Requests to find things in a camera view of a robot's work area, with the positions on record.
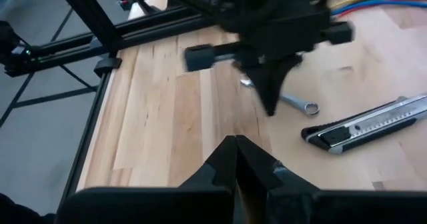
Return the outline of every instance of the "utility knife blade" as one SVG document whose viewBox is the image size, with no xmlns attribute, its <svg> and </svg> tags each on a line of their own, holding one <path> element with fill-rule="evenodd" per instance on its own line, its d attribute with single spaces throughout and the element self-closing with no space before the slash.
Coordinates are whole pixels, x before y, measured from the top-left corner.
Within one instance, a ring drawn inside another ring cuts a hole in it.
<svg viewBox="0 0 427 224">
<path fill-rule="evenodd" d="M 409 127 L 427 115 L 427 93 L 397 100 L 325 125 L 307 127 L 302 138 L 329 153 L 340 154 Z"/>
</svg>

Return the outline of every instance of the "black metal bracket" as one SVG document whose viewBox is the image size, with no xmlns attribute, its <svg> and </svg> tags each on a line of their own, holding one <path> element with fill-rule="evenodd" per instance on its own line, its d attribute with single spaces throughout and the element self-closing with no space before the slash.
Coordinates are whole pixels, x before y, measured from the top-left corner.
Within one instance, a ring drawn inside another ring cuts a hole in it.
<svg viewBox="0 0 427 224">
<path fill-rule="evenodd" d="M 103 74 L 109 73 L 113 71 L 113 69 L 118 69 L 120 65 L 120 58 L 106 58 L 98 61 L 93 71 L 99 78 L 101 78 Z"/>
</svg>

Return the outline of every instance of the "wooden workbench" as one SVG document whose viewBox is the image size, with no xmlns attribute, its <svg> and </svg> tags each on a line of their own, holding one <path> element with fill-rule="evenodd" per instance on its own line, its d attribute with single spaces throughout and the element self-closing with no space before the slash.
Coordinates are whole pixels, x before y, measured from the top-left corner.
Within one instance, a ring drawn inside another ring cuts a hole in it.
<svg viewBox="0 0 427 224">
<path fill-rule="evenodd" d="M 165 0 L 151 3 L 165 6 Z M 134 7 L 131 18 L 140 15 Z M 347 18 L 356 26 L 355 41 L 320 44 L 284 83 L 284 91 L 319 103 L 314 118 L 284 103 L 266 117 L 230 63 L 186 73 L 186 47 L 235 38 L 216 27 L 121 51 L 78 189 L 178 186 L 226 135 L 242 134 L 322 189 L 426 190 L 427 120 L 343 155 L 300 137 L 304 127 L 427 91 L 425 10 L 375 7 Z"/>
</svg>

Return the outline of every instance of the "box-end wrench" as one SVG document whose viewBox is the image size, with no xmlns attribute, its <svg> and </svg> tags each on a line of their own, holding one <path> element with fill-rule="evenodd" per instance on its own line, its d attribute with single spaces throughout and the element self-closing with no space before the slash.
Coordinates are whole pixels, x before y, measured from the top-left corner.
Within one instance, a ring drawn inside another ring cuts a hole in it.
<svg viewBox="0 0 427 224">
<path fill-rule="evenodd" d="M 245 87 L 253 87 L 252 81 L 249 79 L 241 79 L 240 83 L 244 85 Z M 292 107 L 295 107 L 296 109 L 302 111 L 302 113 L 312 116 L 319 113 L 320 108 L 317 103 L 309 102 L 309 101 L 303 101 L 293 95 L 282 93 L 280 95 L 280 100 L 286 102 L 287 104 L 291 105 Z"/>
</svg>

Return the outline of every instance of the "gray floor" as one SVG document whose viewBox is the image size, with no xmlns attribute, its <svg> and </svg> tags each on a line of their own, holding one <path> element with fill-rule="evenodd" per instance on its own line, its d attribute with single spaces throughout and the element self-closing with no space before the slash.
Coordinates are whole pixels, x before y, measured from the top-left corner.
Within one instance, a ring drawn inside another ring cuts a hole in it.
<svg viewBox="0 0 427 224">
<path fill-rule="evenodd" d="M 98 0 L 114 23 L 128 13 L 115 0 Z M 22 38 L 38 45 L 51 40 L 70 7 L 65 0 L 12 0 L 0 13 Z M 73 13 L 58 39 L 89 31 Z M 66 65 L 90 85 L 98 57 Z M 10 78 L 0 72 L 0 115 L 9 106 L 26 76 Z M 34 75 L 20 101 L 83 88 L 59 67 Z M 0 192 L 40 214 L 55 212 L 95 94 L 84 94 L 12 110 L 0 128 Z"/>
</svg>

